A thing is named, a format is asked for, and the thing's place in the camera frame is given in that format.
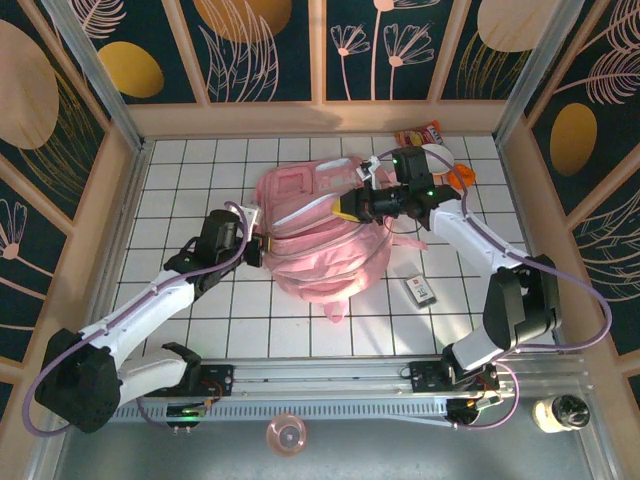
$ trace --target red snack package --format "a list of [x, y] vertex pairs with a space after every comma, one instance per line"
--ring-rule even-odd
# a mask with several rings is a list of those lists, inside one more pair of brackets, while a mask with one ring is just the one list
[[440, 123], [437, 120], [424, 125], [422, 127], [410, 128], [395, 133], [396, 142], [401, 147], [409, 147], [411, 145], [420, 146], [427, 143], [437, 143], [444, 145], [440, 134]]

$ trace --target jar lid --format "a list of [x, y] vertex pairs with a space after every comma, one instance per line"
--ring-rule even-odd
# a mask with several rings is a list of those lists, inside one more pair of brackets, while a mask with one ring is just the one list
[[556, 420], [565, 427], [582, 428], [591, 419], [589, 407], [584, 400], [575, 395], [557, 397], [551, 405], [551, 411]]

